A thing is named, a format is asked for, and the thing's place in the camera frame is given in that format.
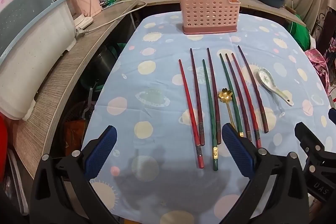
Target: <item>plug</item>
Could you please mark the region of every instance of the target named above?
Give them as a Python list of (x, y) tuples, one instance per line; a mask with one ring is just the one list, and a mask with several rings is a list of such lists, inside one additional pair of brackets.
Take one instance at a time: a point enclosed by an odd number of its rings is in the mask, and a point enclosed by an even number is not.
[(81, 38), (85, 35), (84, 31), (81, 28), (78, 28), (76, 31), (76, 39)]

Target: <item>blue gripper pad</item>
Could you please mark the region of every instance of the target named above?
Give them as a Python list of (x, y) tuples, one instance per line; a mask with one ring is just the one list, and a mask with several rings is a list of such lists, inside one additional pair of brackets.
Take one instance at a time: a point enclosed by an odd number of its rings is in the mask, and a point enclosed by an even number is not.
[(334, 123), (336, 124), (336, 109), (335, 108), (331, 108), (329, 109), (329, 119)]
[(238, 166), (240, 173), (243, 176), (252, 179), (255, 173), (254, 159), (240, 140), (244, 138), (238, 137), (236, 130), (234, 130), (230, 123), (223, 125), (222, 138), (226, 147), (230, 151), (232, 158)]
[(91, 140), (85, 148), (90, 147), (91, 142), (93, 142), (94, 147), (84, 162), (84, 176), (87, 180), (97, 177), (117, 142), (117, 130), (113, 126), (108, 126), (98, 139)]

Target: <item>wooden countertop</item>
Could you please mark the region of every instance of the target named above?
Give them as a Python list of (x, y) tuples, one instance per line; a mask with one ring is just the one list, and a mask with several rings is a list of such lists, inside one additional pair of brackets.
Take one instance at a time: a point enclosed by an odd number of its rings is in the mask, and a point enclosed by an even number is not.
[[(145, 1), (148, 6), (180, 2), (180, 0), (142, 0), (142, 1)], [(271, 6), (268, 6), (262, 3), (259, 0), (239, 0), (239, 1), (241, 2), (240, 4), (241, 7), (270, 13), (270, 14), (285, 18), (287, 20), (299, 23), (302, 26), (306, 26), (305, 23), (303, 23), (298, 17), (296, 17), (295, 15), (287, 11), (285, 8), (278, 9), (275, 7), (271, 7)]]
[[(93, 23), (87, 29), (113, 20), (132, 10), (137, 3), (137, 0), (124, 1), (103, 10), (93, 18)], [(80, 75), (99, 46), (121, 20), (122, 18), (86, 34), (77, 40), (69, 52), (63, 54), (42, 84), (28, 121), (6, 119), (9, 124), (9, 139), (32, 177), (41, 156), (50, 151), (58, 121)]]

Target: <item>gold spoon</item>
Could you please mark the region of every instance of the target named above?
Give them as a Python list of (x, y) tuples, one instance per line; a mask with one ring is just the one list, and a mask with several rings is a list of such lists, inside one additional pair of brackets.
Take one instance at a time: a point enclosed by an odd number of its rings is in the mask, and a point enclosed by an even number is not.
[(220, 91), (218, 93), (218, 97), (220, 98), (221, 102), (226, 103), (227, 111), (229, 112), (230, 123), (233, 126), (233, 128), (236, 129), (235, 124), (234, 124), (233, 119), (232, 119), (231, 110), (230, 110), (230, 107), (229, 107), (229, 102), (232, 100), (232, 94), (233, 94), (233, 92), (231, 90), (222, 89), (222, 91)]

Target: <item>ceramic spoon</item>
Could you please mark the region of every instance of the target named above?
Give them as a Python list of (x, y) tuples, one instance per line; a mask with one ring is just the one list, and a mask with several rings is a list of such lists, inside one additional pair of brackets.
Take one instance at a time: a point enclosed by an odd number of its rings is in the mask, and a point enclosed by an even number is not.
[(288, 105), (293, 106), (294, 103), (291, 99), (288, 98), (278, 87), (275, 85), (272, 75), (265, 68), (260, 68), (258, 70), (258, 78), (260, 82), (267, 88), (269, 91), (274, 92), (279, 97), (281, 97)]

